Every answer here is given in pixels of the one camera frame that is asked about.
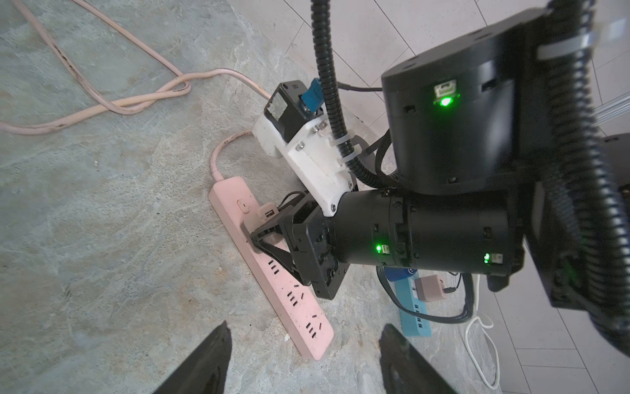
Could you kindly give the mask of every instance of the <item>white cable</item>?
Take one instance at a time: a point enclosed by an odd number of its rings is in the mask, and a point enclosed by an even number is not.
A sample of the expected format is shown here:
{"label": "white cable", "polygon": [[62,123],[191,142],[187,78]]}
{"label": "white cable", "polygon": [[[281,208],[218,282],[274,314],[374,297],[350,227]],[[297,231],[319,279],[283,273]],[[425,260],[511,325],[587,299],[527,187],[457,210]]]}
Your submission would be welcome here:
{"label": "white cable", "polygon": [[[481,380],[483,380],[483,383],[489,389],[496,390],[499,387],[499,378],[500,378],[499,353],[496,350],[496,345],[492,341],[492,338],[490,338],[490,335],[488,335],[488,333],[485,330],[485,328],[494,327],[495,324],[487,315],[485,315],[484,313],[479,313],[477,311],[477,309],[479,308],[479,275],[475,275],[475,277],[477,279],[477,281],[474,284],[474,312],[476,315],[471,319],[471,321],[468,322],[468,324],[466,325],[466,329],[464,330],[464,346],[466,347],[466,350],[468,351],[468,355],[471,356],[472,363],[474,364],[474,367],[477,369],[477,372],[479,373]],[[479,317],[479,315],[484,315],[488,319],[490,324],[488,325],[484,324],[481,321],[481,317]],[[479,321],[479,324],[481,325],[481,331],[483,331],[483,335],[485,335],[485,337],[490,341],[490,344],[492,345],[492,348],[494,348],[494,351],[495,351],[496,376],[495,376],[495,382],[492,385],[488,382],[488,380],[486,379],[486,376],[481,371],[481,367],[479,366],[477,359],[474,357],[471,346],[468,343],[468,331],[470,331],[473,323],[476,321]]]}

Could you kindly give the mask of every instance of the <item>green led light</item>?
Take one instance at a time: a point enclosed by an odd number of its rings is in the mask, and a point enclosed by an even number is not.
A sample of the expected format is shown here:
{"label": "green led light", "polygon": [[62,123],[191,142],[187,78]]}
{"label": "green led light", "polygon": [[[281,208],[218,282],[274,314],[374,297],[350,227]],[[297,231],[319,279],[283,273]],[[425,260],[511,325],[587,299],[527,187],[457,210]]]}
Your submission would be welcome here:
{"label": "green led light", "polygon": [[453,102],[453,99],[451,97],[445,97],[440,101],[440,105],[443,107],[446,107],[447,105],[450,105]]}

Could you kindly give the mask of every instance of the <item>usb port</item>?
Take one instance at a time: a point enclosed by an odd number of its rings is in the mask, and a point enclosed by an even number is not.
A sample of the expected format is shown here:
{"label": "usb port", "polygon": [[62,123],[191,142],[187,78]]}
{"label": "usb port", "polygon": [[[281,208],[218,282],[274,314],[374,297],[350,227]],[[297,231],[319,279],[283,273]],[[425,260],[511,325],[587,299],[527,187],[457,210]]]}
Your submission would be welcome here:
{"label": "usb port", "polygon": [[452,95],[457,90],[457,81],[453,79],[445,83],[437,84],[433,87],[433,90],[435,91],[435,98]]}

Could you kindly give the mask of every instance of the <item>blue power strip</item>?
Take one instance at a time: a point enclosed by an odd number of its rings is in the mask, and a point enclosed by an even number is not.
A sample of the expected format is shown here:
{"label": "blue power strip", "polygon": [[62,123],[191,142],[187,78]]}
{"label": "blue power strip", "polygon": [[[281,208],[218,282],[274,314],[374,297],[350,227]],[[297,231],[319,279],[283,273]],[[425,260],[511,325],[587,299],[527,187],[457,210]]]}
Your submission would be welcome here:
{"label": "blue power strip", "polygon": [[[415,274],[412,277],[394,282],[396,297],[398,297],[398,300],[405,308],[426,314],[426,304],[416,298],[412,288],[412,286],[415,287],[415,279],[417,277],[418,274]],[[403,334],[407,337],[431,336],[431,326],[428,320],[411,316],[409,313],[402,310],[400,310],[400,324],[403,328]]]}

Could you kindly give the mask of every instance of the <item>white floor tile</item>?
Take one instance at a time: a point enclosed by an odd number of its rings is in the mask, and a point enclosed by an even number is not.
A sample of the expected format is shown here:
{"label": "white floor tile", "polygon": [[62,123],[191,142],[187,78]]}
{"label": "white floor tile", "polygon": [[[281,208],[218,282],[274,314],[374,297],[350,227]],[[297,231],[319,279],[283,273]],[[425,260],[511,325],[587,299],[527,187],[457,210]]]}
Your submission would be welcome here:
{"label": "white floor tile", "polygon": [[549,304],[529,252],[523,269],[495,294],[516,349],[575,349],[558,310]]}
{"label": "white floor tile", "polygon": [[599,126],[606,136],[630,132],[630,113],[625,113]]}
{"label": "white floor tile", "polygon": [[559,311],[599,394],[629,392],[630,358],[602,338],[586,312]]}
{"label": "white floor tile", "polygon": [[[304,3],[310,1],[289,0],[302,18],[310,20],[310,8]],[[366,83],[375,81],[407,47],[373,0],[331,2],[330,22],[335,52]]]}
{"label": "white floor tile", "polygon": [[575,349],[517,349],[516,353],[523,366],[585,368]]}
{"label": "white floor tile", "polygon": [[389,122],[387,121],[387,113],[384,112],[377,120],[370,125],[370,129],[378,136],[382,136],[389,129]]}
{"label": "white floor tile", "polygon": [[586,369],[524,366],[523,371],[532,394],[597,394]]}
{"label": "white floor tile", "polygon": [[[312,30],[306,24],[293,40],[287,55],[300,64],[312,77],[316,77],[317,63],[313,52]],[[335,56],[337,80],[353,85],[368,87],[365,82],[346,64],[340,56]],[[354,113],[363,123],[371,125],[385,112],[385,103],[374,92],[340,90],[341,104]]]}
{"label": "white floor tile", "polygon": [[[405,50],[404,50],[403,54],[402,54],[402,55],[400,55],[400,56],[398,57],[398,59],[396,59],[396,60],[395,60],[392,64],[390,64],[390,65],[389,65],[389,67],[388,67],[387,69],[389,70],[390,68],[394,67],[396,64],[402,63],[402,62],[404,62],[405,60],[407,60],[407,59],[409,59],[409,58],[412,58],[412,57],[414,57],[414,56],[415,56],[415,55],[413,54],[413,52],[411,51],[411,49],[410,49],[409,47],[407,47],[407,49],[405,49]],[[381,84],[381,76],[379,76],[379,77],[378,77],[378,78],[374,81],[374,83],[372,83],[370,86],[371,86],[371,87],[373,87],[373,88],[376,88],[376,87],[381,88],[381,87],[382,87],[382,84]]]}
{"label": "white floor tile", "polygon": [[228,0],[267,38],[286,51],[303,21],[284,0]]}
{"label": "white floor tile", "polygon": [[612,59],[630,50],[630,1],[597,0],[595,4],[595,21],[609,23],[619,18],[626,18],[626,29],[621,38],[607,44],[597,45],[593,55],[595,67],[603,66]]}
{"label": "white floor tile", "polygon": [[602,102],[630,91],[630,51],[595,69]]}
{"label": "white floor tile", "polygon": [[376,2],[416,54],[486,26],[473,0]]}
{"label": "white floor tile", "polygon": [[[495,324],[493,328],[488,330],[488,334],[494,341],[496,350],[499,353],[501,389],[514,391],[515,393],[529,393],[523,369],[520,366],[510,334],[503,321],[501,310],[496,303],[494,293],[488,290],[488,281],[485,276],[482,276],[479,283],[479,312],[490,317]],[[492,380],[493,378],[487,376],[486,379]]]}
{"label": "white floor tile", "polygon": [[477,2],[479,10],[486,20],[486,23],[492,25],[518,14],[519,12],[532,7],[544,7],[547,5],[545,0],[479,0]]}
{"label": "white floor tile", "polygon": [[597,85],[597,77],[595,76],[595,67],[593,66],[593,61],[591,61],[590,67],[588,68],[588,80],[591,86],[591,97],[593,98],[593,106],[597,108],[602,104],[602,96],[599,94],[599,87]]}

